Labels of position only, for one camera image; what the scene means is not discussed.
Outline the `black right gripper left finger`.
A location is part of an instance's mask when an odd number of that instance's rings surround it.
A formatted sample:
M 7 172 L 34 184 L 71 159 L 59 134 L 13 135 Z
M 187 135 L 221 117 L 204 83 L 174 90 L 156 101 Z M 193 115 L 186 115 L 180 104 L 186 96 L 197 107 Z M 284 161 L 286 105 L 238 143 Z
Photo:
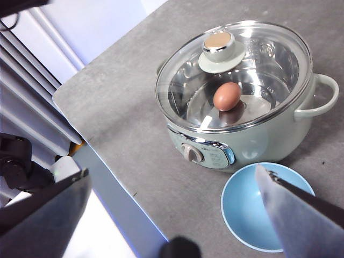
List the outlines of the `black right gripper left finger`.
M 63 257 L 91 192 L 87 169 L 1 208 L 1 257 Z

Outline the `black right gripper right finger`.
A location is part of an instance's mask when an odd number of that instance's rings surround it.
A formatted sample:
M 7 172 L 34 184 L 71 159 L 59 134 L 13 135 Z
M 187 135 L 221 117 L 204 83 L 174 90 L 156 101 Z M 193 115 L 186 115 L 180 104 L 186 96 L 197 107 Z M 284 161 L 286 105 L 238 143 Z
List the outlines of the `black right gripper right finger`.
M 285 257 L 343 257 L 343 209 L 261 164 L 255 179 Z

